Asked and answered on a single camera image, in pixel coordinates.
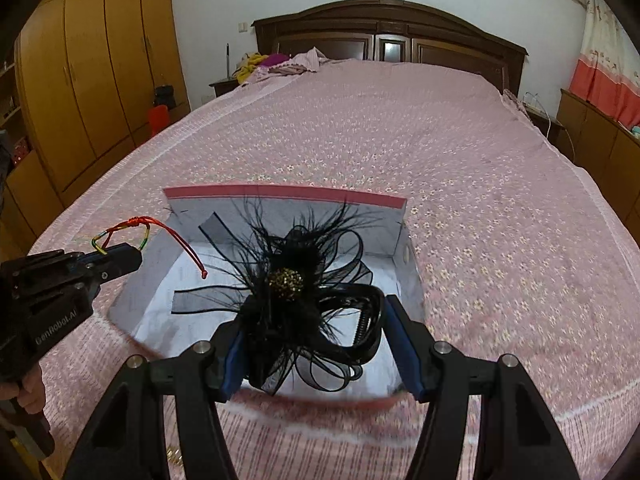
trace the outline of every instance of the bed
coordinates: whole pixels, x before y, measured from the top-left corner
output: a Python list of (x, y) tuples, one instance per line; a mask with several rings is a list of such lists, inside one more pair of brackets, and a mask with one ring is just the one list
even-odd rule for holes
[[(518, 92), (525, 49), (397, 0), (336, 2), (254, 25), (262, 52), (317, 46), (343, 62), (198, 108), (117, 164), (33, 251), (87, 251), (122, 219), (165, 219), (168, 186), (260, 182), (406, 197), (431, 332), (467, 355), (518, 355), (581, 477), (602, 478), (640, 418), (640, 251), (587, 173), (501, 95)], [(58, 473), (117, 368), (150, 354), (108, 321), (124, 281), (104, 286), (95, 315), (43, 361)], [(243, 392), (218, 411), (239, 478), (378, 480), (404, 478), (426, 407), (405, 394), (354, 410)], [(177, 446), (171, 402), (165, 412)], [(473, 399), (465, 480), (478, 415)]]

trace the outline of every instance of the silver bolt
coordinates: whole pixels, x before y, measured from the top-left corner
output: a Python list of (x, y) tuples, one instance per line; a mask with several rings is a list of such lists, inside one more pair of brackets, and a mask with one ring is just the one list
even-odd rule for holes
[(129, 368), (140, 368), (146, 359), (142, 357), (142, 355), (132, 355), (129, 359), (127, 359), (127, 366)]
[(520, 363), (520, 361), (518, 361), (518, 358), (513, 354), (503, 355), (502, 362), (507, 368), (515, 368)]
[(209, 350), (211, 350), (211, 343), (209, 341), (198, 341), (193, 345), (193, 351), (196, 352), (196, 354), (206, 354)]
[(451, 352), (451, 345), (446, 341), (436, 341), (436, 343), (433, 345), (433, 349), (438, 354), (446, 355)]

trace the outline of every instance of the bed headboard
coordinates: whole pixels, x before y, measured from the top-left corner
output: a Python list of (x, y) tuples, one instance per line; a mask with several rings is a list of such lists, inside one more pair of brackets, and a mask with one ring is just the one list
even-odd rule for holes
[(258, 50), (332, 59), (411, 61), (484, 76), (518, 94), (526, 49), (433, 7), (404, 0), (344, 0), (253, 23)]

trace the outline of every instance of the nightstand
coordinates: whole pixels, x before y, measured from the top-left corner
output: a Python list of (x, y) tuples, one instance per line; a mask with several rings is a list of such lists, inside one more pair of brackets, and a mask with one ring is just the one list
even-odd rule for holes
[[(533, 125), (540, 129), (542, 134), (546, 137), (546, 131), (549, 130), (549, 119), (544, 112), (532, 108), (528, 105), (524, 105), (527, 115)], [(564, 126), (559, 123), (555, 118), (551, 117), (551, 129), (549, 130), (549, 142), (554, 146), (558, 144), (558, 135), (564, 130)]]
[(228, 94), (232, 90), (238, 88), (238, 79), (222, 79), (220, 81), (216, 81), (215, 83), (210, 83), (211, 86), (216, 91), (216, 97), (220, 97), (221, 95)]

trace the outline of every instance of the open box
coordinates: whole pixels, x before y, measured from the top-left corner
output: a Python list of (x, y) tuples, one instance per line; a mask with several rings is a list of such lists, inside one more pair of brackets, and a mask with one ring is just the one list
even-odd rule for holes
[[(209, 274), (203, 280), (180, 245), (167, 232), (157, 232), (143, 252), (142, 266), (129, 277), (108, 313), (113, 323), (163, 357), (178, 355), (196, 341), (210, 339), (220, 323), (235, 317), (232, 312), (187, 314), (189, 310), (200, 311), (202, 299), (194, 298), (193, 305), (185, 306), (181, 302), (176, 307), (174, 292), (207, 285), (238, 284), (232, 276), (216, 270), (233, 269), (220, 257), (199, 226), (206, 224), (216, 213), (235, 236), (246, 237), (250, 234), (245, 220), (246, 206), (258, 202), (262, 222), (270, 234), (277, 236), (285, 236), (295, 221), (310, 213), (316, 219), (322, 219), (343, 203), (349, 204), (350, 210), (369, 219), (365, 226), (355, 230), (364, 243), (362, 261), (373, 273), (372, 284), (384, 294), (398, 296), (409, 317), (424, 322), (422, 283), (402, 220), (406, 208), (404, 198), (343, 189), (268, 184), (174, 187), (165, 189), (164, 193), (172, 210), (166, 224), (190, 243)], [(213, 241), (221, 244), (224, 251), (222, 238)], [(351, 251), (352, 245), (341, 243), (334, 267), (351, 259)], [(351, 345), (357, 321), (355, 313), (332, 320), (341, 345)], [(277, 395), (307, 400), (379, 399), (391, 395), (400, 385), (400, 375), (383, 334), (375, 357), (363, 366), (362, 377), (340, 392), (315, 390), (292, 370)], [(243, 386), (251, 387), (247, 381)]]

